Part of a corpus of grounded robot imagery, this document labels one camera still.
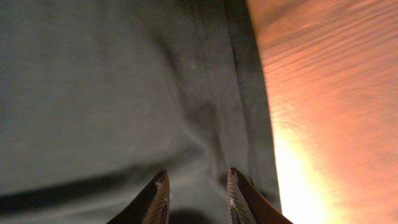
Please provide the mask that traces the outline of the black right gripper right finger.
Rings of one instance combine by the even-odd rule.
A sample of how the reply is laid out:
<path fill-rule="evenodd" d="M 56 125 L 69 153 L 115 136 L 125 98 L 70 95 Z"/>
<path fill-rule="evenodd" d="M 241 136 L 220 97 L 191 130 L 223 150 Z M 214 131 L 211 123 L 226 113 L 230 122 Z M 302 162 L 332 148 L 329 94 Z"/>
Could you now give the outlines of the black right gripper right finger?
<path fill-rule="evenodd" d="M 230 224 L 292 224 L 236 168 L 227 178 Z"/>

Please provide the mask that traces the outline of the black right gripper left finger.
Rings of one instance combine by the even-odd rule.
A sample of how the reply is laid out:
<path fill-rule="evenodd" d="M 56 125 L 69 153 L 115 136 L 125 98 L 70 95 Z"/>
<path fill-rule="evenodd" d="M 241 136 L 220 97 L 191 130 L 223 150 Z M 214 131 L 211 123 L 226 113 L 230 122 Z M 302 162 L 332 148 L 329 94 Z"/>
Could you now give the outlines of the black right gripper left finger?
<path fill-rule="evenodd" d="M 168 224 L 169 208 L 169 177 L 166 170 L 161 170 L 134 200 L 107 224 Z"/>

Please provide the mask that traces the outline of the black t-shirt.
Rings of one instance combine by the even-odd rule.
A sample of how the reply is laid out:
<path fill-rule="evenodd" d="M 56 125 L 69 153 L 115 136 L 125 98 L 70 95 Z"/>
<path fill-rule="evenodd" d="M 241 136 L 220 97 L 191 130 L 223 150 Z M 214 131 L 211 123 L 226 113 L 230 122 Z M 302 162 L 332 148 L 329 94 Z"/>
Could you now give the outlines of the black t-shirt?
<path fill-rule="evenodd" d="M 160 170 L 227 223 L 231 167 L 281 207 L 246 1 L 1 2 L 2 223 L 106 223 Z"/>

